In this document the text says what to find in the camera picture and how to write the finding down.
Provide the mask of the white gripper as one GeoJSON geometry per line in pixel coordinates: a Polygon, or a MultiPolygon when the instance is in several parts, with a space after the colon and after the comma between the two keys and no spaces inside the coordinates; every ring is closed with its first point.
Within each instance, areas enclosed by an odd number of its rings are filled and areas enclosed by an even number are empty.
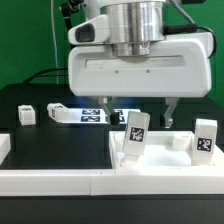
{"type": "Polygon", "coordinates": [[[210,91],[211,52],[208,32],[169,35],[153,43],[145,57],[115,57],[109,45],[77,47],[69,54],[69,85],[77,96],[99,97],[106,121],[114,126],[119,113],[109,97],[167,97],[160,123],[170,128],[178,97],[203,97],[210,91]]]}

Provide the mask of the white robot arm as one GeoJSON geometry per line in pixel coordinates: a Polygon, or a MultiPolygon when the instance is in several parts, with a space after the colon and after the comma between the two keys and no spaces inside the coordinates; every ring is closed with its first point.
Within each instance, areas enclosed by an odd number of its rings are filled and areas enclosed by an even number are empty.
{"type": "Polygon", "coordinates": [[[186,0],[69,0],[87,21],[68,27],[71,91],[95,96],[110,124],[119,122],[111,97],[163,97],[169,128],[181,98],[211,89],[214,33],[180,7],[186,0]]]}

